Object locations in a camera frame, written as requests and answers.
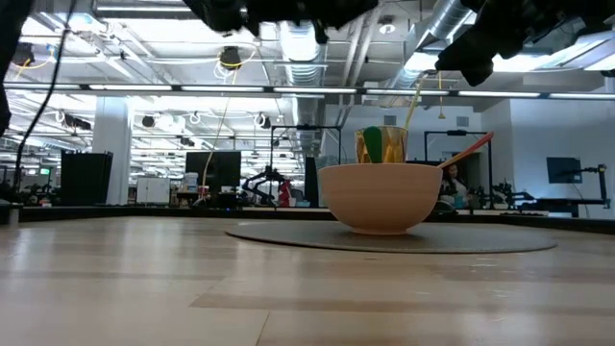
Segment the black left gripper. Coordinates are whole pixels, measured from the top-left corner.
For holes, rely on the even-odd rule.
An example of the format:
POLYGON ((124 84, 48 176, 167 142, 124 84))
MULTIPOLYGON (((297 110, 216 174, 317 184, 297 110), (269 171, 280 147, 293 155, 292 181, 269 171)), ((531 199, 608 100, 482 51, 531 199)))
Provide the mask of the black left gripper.
POLYGON ((310 22, 315 40, 327 43, 326 30, 339 30, 375 9, 378 0, 184 0, 190 10, 213 31, 226 33, 242 28, 259 36, 261 22, 310 22))

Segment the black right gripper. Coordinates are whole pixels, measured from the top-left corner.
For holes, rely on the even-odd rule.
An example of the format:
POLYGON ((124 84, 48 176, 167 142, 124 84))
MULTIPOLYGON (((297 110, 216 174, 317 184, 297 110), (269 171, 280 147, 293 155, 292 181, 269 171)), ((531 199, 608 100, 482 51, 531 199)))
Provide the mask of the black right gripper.
POLYGON ((543 11, 537 1, 486 0, 480 3, 475 23, 439 55, 437 71, 459 71, 471 87, 494 72, 493 59, 518 55, 537 34, 543 11))

